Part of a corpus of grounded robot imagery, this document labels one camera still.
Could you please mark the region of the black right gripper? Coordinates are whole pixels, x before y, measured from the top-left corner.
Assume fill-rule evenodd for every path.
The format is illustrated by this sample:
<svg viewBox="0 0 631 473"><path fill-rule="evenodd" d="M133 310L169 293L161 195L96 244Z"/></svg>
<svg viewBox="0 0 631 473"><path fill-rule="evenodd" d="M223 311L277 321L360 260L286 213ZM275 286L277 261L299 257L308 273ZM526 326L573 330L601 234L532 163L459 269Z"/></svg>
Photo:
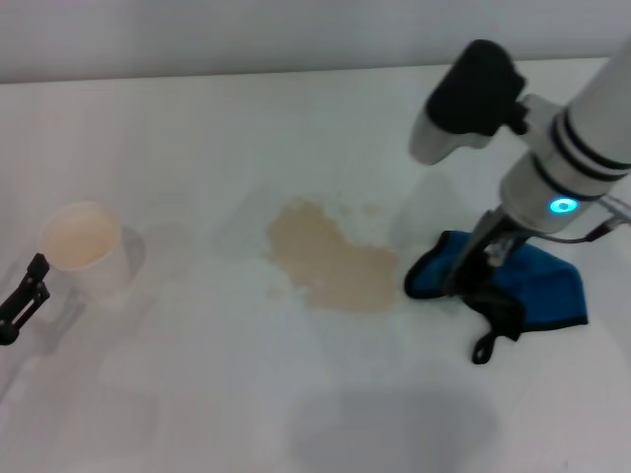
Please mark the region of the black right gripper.
<svg viewBox="0 0 631 473"><path fill-rule="evenodd" d="M445 294L464 296L476 291L485 269L502 266L529 238L503 209L483 214L445 279Z"/></svg>

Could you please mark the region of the blue rag with black trim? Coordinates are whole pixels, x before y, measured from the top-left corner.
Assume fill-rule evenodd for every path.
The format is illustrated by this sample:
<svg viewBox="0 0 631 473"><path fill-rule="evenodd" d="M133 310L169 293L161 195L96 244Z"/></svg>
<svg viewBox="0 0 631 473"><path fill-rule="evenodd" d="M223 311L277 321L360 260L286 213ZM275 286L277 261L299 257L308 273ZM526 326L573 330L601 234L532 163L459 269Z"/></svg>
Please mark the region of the blue rag with black trim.
<svg viewBox="0 0 631 473"><path fill-rule="evenodd" d="M432 249L407 272L404 293L417 301L444 297L444 281L469 237L467 232L442 232ZM478 275L474 280L480 285L459 298L489 324L489 331L473 346L471 362L475 365L490 361L499 337L517 341L524 333L589 323L577 268L535 246L521 246L489 280Z"/></svg>

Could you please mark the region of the white paper cup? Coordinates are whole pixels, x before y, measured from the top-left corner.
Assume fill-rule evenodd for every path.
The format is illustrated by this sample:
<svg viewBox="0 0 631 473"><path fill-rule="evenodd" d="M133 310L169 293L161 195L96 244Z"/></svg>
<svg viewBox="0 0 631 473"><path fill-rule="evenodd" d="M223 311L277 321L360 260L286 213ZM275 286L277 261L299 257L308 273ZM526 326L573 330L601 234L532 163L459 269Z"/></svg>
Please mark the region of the white paper cup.
<svg viewBox="0 0 631 473"><path fill-rule="evenodd" d="M115 298L130 282L122 225L99 202L75 202L58 209L42 226L37 249L90 301Z"/></svg>

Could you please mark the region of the brown water stain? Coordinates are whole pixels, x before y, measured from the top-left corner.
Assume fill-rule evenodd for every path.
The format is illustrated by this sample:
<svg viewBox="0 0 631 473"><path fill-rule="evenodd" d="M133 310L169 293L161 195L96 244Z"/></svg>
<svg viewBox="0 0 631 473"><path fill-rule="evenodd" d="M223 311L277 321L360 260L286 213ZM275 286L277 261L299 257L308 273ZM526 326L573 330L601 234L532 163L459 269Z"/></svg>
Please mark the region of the brown water stain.
<svg viewBox="0 0 631 473"><path fill-rule="evenodd" d="M317 203L299 199L267 230L266 259L313 309L379 313L396 302L397 255L351 240Z"/></svg>

